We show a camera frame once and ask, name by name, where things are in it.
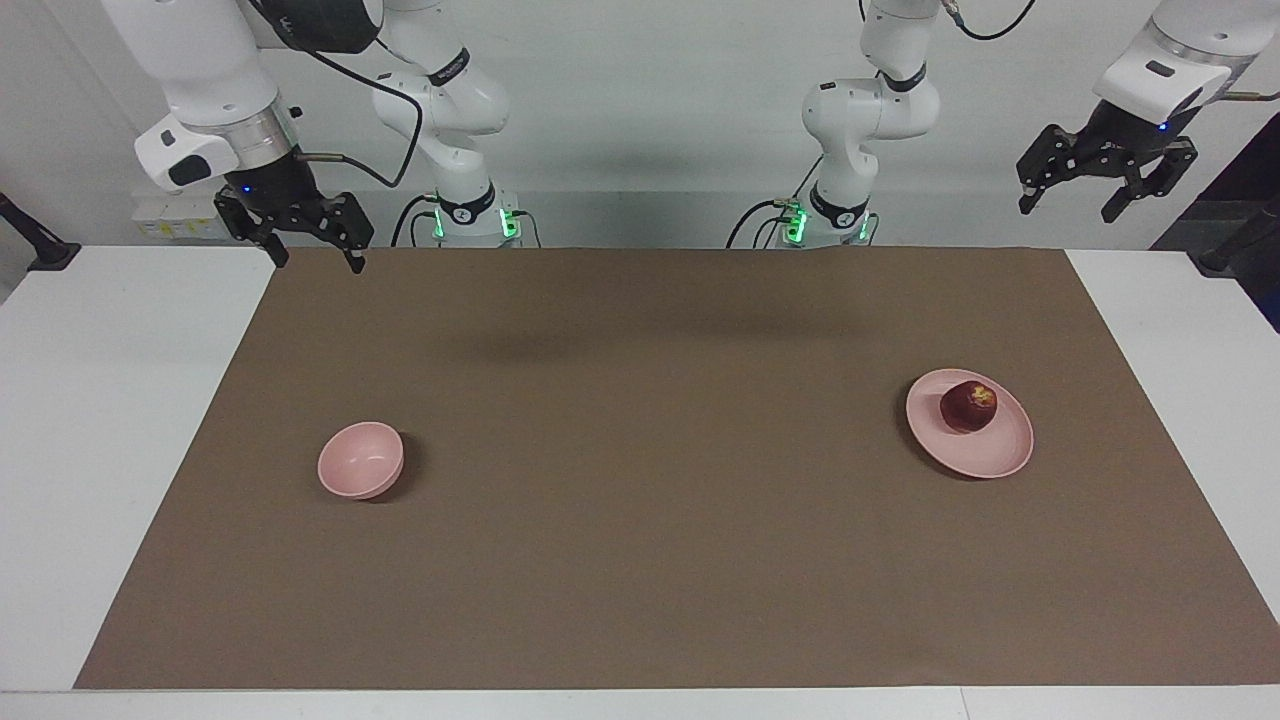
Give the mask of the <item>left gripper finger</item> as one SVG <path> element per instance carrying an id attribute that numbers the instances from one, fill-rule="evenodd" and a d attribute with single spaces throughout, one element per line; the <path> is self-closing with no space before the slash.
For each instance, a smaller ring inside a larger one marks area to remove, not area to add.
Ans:
<path id="1" fill-rule="evenodd" d="M 1115 170 L 1123 184 L 1102 206 L 1100 214 L 1103 222 L 1115 223 L 1138 200 L 1169 195 L 1197 158 L 1198 149 L 1192 140 L 1175 140 L 1158 154 L 1155 169 L 1143 176 L 1140 168 L 1153 161 L 1155 155 L 1107 149 L 1100 161 L 1106 169 Z"/>
<path id="2" fill-rule="evenodd" d="M 1019 211 L 1030 214 L 1048 188 L 1078 177 L 1076 167 L 1088 165 L 1094 155 L 1096 141 L 1083 131 L 1071 133 L 1057 124 L 1046 126 L 1018 160 Z"/>

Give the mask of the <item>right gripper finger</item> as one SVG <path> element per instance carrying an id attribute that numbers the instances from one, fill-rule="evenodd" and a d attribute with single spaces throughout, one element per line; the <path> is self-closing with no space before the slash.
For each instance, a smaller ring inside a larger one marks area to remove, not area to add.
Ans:
<path id="1" fill-rule="evenodd" d="M 261 249 L 276 268 L 284 268 L 289 251 L 275 232 L 273 222 L 257 222 L 234 195 L 216 195 L 215 210 L 230 236 Z"/>
<path id="2" fill-rule="evenodd" d="M 300 205 L 300 225 L 307 234 L 343 252 L 353 274 L 366 265 L 374 227 L 358 199 L 351 192 L 316 197 Z"/>

